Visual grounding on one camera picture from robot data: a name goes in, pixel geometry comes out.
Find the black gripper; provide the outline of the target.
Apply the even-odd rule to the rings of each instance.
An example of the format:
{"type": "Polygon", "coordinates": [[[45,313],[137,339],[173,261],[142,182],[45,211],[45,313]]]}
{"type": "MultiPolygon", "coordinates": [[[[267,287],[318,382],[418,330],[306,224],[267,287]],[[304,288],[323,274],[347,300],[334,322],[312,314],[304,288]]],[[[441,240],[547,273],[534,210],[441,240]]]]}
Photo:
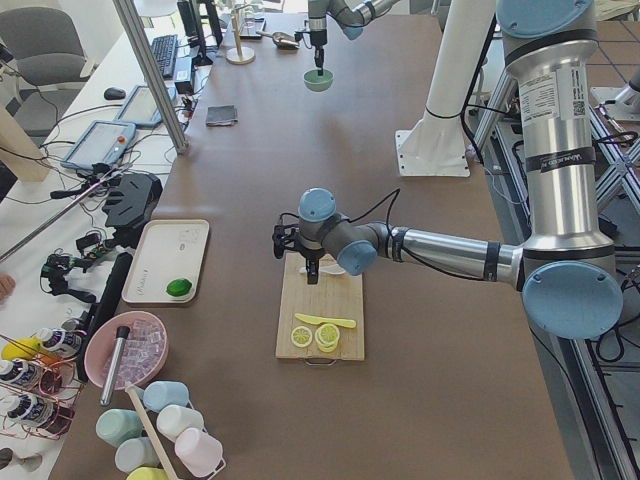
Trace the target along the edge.
{"type": "Polygon", "coordinates": [[[319,76],[324,75],[324,46],[326,45],[326,30],[311,32],[311,45],[314,47],[314,62],[319,76]]]}
{"type": "Polygon", "coordinates": [[[307,284],[316,285],[319,280],[319,260],[326,255],[325,249],[320,243],[297,234],[294,239],[294,250],[306,259],[307,284]]]}

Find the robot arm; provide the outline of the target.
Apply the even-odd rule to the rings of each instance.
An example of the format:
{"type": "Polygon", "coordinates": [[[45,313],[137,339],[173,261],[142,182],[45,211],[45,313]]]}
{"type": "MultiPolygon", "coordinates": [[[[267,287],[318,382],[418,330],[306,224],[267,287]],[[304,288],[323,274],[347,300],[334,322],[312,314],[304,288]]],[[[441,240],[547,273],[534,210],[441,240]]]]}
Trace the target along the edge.
{"type": "Polygon", "coordinates": [[[274,252],[300,253],[310,283],[324,255],[352,275],[385,257],[458,278],[509,283],[540,328],[590,339],[611,329],[623,307],[614,246],[598,225],[586,75],[597,47],[592,2],[453,2],[424,116],[398,135],[398,164],[408,175],[463,174],[464,160],[454,148],[456,120],[495,27],[503,32],[505,67],[520,99],[529,238],[512,246],[384,222],[357,225],[337,211],[331,192],[313,188],[301,197],[297,224],[275,228],[274,252]]]}
{"type": "Polygon", "coordinates": [[[324,75],[324,46],[327,44],[327,18],[331,17],[342,32],[354,40],[365,26],[388,13],[396,4],[394,0],[361,1],[350,7],[343,0],[308,1],[308,28],[314,61],[319,76],[324,75]]]}

